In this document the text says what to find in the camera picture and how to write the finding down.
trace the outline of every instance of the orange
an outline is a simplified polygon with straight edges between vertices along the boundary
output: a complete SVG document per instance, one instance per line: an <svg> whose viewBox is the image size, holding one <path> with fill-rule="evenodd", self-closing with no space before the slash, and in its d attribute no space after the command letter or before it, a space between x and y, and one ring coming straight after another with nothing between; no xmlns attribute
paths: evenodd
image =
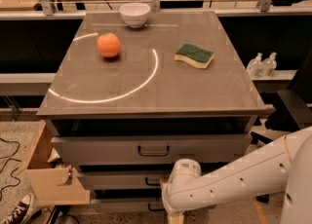
<svg viewBox="0 0 312 224"><path fill-rule="evenodd" d="M118 37L113 33L102 34L97 38L97 50L104 57L118 56L120 46Z"/></svg>

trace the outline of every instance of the green sponge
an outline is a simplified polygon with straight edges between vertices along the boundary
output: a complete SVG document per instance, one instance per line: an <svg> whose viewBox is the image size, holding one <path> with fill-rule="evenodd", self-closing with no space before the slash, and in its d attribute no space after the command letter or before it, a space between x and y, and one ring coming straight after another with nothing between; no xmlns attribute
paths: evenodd
<svg viewBox="0 0 312 224"><path fill-rule="evenodd" d="M191 44L184 44L175 53L175 60L184 61L196 68L206 69L213 60L214 52Z"/></svg>

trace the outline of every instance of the shoe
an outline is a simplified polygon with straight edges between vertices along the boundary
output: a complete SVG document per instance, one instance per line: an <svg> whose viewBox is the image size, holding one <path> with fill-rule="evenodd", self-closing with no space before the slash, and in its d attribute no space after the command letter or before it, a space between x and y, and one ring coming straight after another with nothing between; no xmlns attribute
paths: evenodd
<svg viewBox="0 0 312 224"><path fill-rule="evenodd" d="M12 213L3 219L0 224L21 224L25 223L34 213L35 196L32 193L25 195Z"/></svg>

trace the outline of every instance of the white bowl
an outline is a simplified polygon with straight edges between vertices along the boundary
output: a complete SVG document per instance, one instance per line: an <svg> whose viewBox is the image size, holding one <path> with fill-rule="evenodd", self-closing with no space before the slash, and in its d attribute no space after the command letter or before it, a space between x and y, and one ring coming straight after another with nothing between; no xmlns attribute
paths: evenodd
<svg viewBox="0 0 312 224"><path fill-rule="evenodd" d="M132 28L142 27L150 14L150 7L144 3L126 3L119 8L123 21Z"/></svg>

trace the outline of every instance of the bottle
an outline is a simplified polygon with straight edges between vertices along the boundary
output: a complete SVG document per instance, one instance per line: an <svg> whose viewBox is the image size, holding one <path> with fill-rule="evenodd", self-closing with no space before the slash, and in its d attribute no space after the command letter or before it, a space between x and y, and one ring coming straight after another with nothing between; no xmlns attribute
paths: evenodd
<svg viewBox="0 0 312 224"><path fill-rule="evenodd" d="M276 53L272 53L270 57L266 58L262 63L262 71L261 76L269 77L272 76L273 71L277 66L277 62L275 60Z"/></svg>
<svg viewBox="0 0 312 224"><path fill-rule="evenodd" d="M247 72L252 78L256 78L260 75L260 71L262 69L262 53L257 53L257 56L253 58L248 66L247 66Z"/></svg>

